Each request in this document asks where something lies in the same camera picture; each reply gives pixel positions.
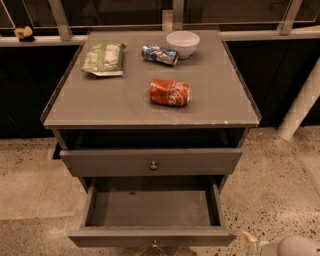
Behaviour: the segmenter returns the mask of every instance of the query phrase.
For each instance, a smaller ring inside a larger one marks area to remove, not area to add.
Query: drawer knob
[[[158,170],[157,163],[155,161],[152,161],[149,167],[150,171],[156,171]]]

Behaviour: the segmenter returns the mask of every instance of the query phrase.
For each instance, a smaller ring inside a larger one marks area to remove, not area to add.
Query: terrazzo floor
[[[0,140],[0,255],[141,255],[145,248],[78,248],[86,193],[61,160],[56,140]],[[228,247],[162,248],[167,256],[246,255],[241,230],[260,240],[288,235],[320,240],[320,127],[300,127],[290,141],[274,128],[251,129],[221,201]]]

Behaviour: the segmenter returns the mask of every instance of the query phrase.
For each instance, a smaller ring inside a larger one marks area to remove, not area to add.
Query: red can
[[[185,106],[190,99],[190,86],[175,80],[153,79],[150,100],[158,104]]]

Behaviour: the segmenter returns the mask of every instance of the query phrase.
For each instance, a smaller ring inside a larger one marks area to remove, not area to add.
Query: green package
[[[86,54],[82,70],[96,76],[122,75],[123,43],[99,43],[93,45]]]

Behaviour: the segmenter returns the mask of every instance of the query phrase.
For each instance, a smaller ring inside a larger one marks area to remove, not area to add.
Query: white pipe
[[[320,58],[313,67],[297,98],[292,103],[277,132],[290,140],[320,96]]]
[[[172,31],[172,23],[172,10],[162,10],[162,31]]]

